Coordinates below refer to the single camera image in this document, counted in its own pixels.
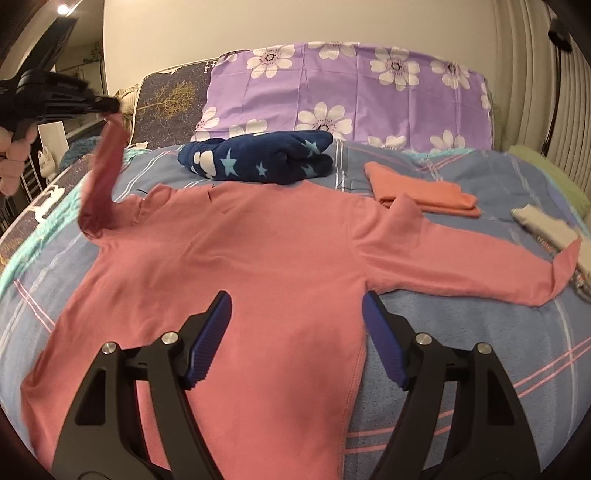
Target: gold tree print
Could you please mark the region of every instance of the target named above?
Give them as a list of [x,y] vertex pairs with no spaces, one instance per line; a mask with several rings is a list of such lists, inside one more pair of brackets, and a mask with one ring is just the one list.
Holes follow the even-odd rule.
[[156,118],[170,120],[179,113],[189,110],[195,100],[195,85],[187,82],[181,82],[167,94],[166,87],[159,89],[151,103],[138,108],[140,115],[143,115],[147,109],[154,109]]

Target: teal fabric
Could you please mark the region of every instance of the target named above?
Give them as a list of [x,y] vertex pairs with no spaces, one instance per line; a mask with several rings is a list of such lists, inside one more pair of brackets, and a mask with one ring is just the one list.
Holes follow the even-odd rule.
[[[138,155],[149,152],[141,148],[126,148],[124,168]],[[0,276],[0,297],[4,295],[8,286],[24,272],[39,256],[41,250],[68,225],[78,218],[82,202],[82,184],[88,174],[78,182],[72,191],[51,212],[45,222],[41,223],[31,235],[18,247],[14,255],[4,268]]]
[[81,138],[75,141],[60,160],[57,173],[60,174],[73,163],[80,160],[87,153],[92,152],[98,145],[100,136]]

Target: mattress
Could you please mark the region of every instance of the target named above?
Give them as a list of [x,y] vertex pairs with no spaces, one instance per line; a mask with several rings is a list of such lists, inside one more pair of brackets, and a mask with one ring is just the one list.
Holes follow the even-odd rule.
[[[157,183],[176,188],[207,184],[179,165],[180,147],[167,147],[135,157],[122,173],[114,196],[145,195]],[[428,216],[456,228],[497,236],[549,256],[513,222],[513,207],[533,203],[572,225],[582,221],[553,200],[556,192],[535,167],[511,155],[490,151],[456,151],[443,155],[408,155],[367,145],[336,141],[329,150],[334,172],[319,184],[370,196],[363,163],[378,161],[416,178],[456,181],[479,198],[480,219]],[[76,209],[76,202],[71,205]],[[69,223],[6,287],[0,309],[0,398],[23,439],[19,386],[43,349],[68,298],[92,266],[98,248]],[[574,432],[591,403],[591,371],[585,368],[591,349],[591,306],[568,288],[555,300],[532,309],[494,300],[441,298],[410,291],[382,296],[393,312],[404,315],[416,331],[426,331],[441,343],[471,349],[480,341],[495,348],[516,385],[530,421],[542,464],[547,465]],[[368,358],[345,450],[345,478],[365,479],[379,459],[398,417],[405,394],[385,375],[368,339]],[[446,390],[429,464],[443,453],[451,420],[453,391]]]

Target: white wall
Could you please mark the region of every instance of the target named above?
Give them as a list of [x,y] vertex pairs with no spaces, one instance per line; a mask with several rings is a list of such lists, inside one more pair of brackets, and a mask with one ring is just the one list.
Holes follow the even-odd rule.
[[65,70],[74,65],[80,65],[84,62],[84,59],[89,59],[92,56],[91,52],[94,46],[94,43],[89,43],[87,45],[68,46],[64,48],[63,53],[56,63],[57,71]]
[[463,63],[494,93],[495,0],[105,0],[110,93],[230,50],[298,41],[398,45]]

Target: folded orange towel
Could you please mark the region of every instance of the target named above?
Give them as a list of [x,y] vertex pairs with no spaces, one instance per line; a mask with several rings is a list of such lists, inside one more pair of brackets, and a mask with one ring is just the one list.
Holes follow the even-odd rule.
[[463,193],[457,183],[413,179],[373,161],[365,164],[365,175],[376,200],[387,207],[390,207],[396,197],[405,193],[423,212],[470,218],[480,216],[480,209],[476,207],[478,199],[474,195]]

